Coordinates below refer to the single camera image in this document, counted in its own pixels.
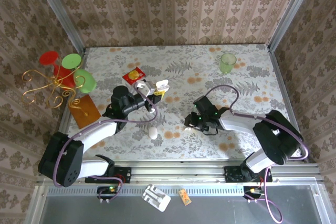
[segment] table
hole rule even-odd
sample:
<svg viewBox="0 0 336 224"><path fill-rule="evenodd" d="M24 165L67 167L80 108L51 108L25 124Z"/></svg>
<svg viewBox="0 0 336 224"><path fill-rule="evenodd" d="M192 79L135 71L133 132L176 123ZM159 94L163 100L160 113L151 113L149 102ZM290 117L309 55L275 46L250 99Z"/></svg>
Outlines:
<svg viewBox="0 0 336 224"><path fill-rule="evenodd" d="M219 58L225 52L236 55L237 62L229 74L219 70ZM90 93L102 114L110 103L112 90L125 85L122 76L135 67L143 70L154 83L168 79L170 89L157 107L159 114L151 124L128 123L118 134L100 141L86 156L101 154L113 160L143 159L244 159L260 148L257 139L247 133L221 131L206 136L186 130L183 123L192 111L193 101L219 84L231 84L240 91L234 110L268 113L275 109L288 117L280 87L265 45L202 45L90 48L86 70L92 73L97 87ZM218 108L229 106L236 94L228 88L218 89L208 98ZM134 111L129 120L152 117L145 108ZM148 128L155 126L159 136L152 140ZM72 118L68 134L78 131Z"/></svg>

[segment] purple cable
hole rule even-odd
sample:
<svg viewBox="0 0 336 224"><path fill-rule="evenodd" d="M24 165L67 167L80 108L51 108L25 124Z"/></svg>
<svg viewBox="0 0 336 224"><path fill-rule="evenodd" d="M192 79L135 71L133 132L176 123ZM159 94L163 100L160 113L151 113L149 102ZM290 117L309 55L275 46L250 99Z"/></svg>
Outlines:
<svg viewBox="0 0 336 224"><path fill-rule="evenodd" d="M58 154L56 162L55 162L54 173L53 173L53 182L54 182L54 186L55 187L58 187L58 188L62 187L61 185L59 185L57 183L57 180L56 180L57 170L58 170L58 166L59 166L59 163L61 161L62 155L64 154L65 149L67 148L67 146L70 144L70 142L73 139L81 136L83 133L85 133L85 132L87 132L87 131L89 131L91 129L94 129L98 125L105 124L105 123L123 122L123 123L141 123L141 124L143 124L143 123L150 123L150 122L152 122L152 121L155 120L155 118L157 117L157 114L158 114L157 107L155 106L155 104L149 98L145 97L140 91L138 91L137 88L135 87L135 85L133 86L133 88L135 89L135 91L137 93L139 93L141 95L142 98L146 99L148 101L148 103L153 106L153 108L155 110L155 116L152 119L148 120L148 121L129 121L129 120L123 120L123 119L110 119L110 120L105 120L103 122L99 121L99 122L97 122L97 123L95 123L93 125L90 125L89 127L85 128L85 129L81 130L80 132L76 133L72 137L70 137L68 139L68 141L63 145L62 149L60 150L60 152Z"/></svg>
<svg viewBox="0 0 336 224"><path fill-rule="evenodd" d="M237 97L233 101L233 103L231 103L231 105L229 107L230 112L233 115L242 116L242 117L245 117L245 118L253 118L253 119L259 119L259 120L266 121L266 122L268 122L270 124L275 125L276 127L280 128L280 129L282 129L283 131L287 132L289 135L291 135L292 137L294 137L296 141L298 141L300 143L300 145L302 146L302 148L304 150L304 155L302 155L301 157L292 157L292 158L290 158L288 160L291 160L291 161L304 160L304 159L306 159L308 157L309 151L308 151L308 148L306 147L306 145L303 143L302 139L299 136L295 135L294 132L291 131L291 130L289 130L287 127L285 127L285 126L283 126L283 125L281 125L281 124L279 124L277 122L274 122L274 121L272 121L272 120L270 120L268 118L263 118L261 116L247 115L247 114L241 114L241 113L234 112L232 110L232 107L238 101L238 98L239 98L239 92L238 92L238 90L235 87L230 86L230 85L226 85L226 84L218 85L218 86L215 86L214 88L210 89L204 96L206 97L211 91L213 91L214 89L217 89L219 87L228 87L228 88L233 89L236 92Z"/></svg>
<svg viewBox="0 0 336 224"><path fill-rule="evenodd" d="M116 192L116 194L110 199L110 201L114 200L116 198L116 196L120 193L122 186L124 185L124 183L122 182L122 180L120 178L117 177L99 177L99 176L91 176L91 178L95 178L95 179L114 179L120 182L120 188L119 190ZM98 199L100 199L102 191L99 192L98 194Z"/></svg>

